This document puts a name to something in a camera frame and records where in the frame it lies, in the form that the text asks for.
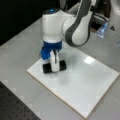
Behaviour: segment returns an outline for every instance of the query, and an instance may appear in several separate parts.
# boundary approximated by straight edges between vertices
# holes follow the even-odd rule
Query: table
[[[42,120],[83,120],[26,72],[40,58],[42,36],[39,19],[0,47],[0,81]],[[120,72],[120,46],[91,33],[90,40],[78,49]],[[119,90],[120,77],[88,120],[118,120]]]

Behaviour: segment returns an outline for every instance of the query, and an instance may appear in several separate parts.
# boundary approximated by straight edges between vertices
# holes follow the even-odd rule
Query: black object
[[[60,71],[66,70],[66,69],[67,69],[67,66],[66,66],[65,61],[64,60],[60,61]],[[51,69],[51,64],[50,63],[43,65],[43,72],[45,74],[52,73],[52,69]]]
[[[0,0],[0,45],[21,32],[59,0]]]
[[[0,82],[0,120],[40,120]]]

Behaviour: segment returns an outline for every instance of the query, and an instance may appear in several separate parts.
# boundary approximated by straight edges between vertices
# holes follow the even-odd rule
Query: gray surface
[[[76,112],[26,73],[39,59],[40,20],[0,47],[0,80],[42,120],[83,120]],[[91,34],[83,52],[120,72],[120,46]],[[120,118],[120,77],[95,108],[89,120]]]

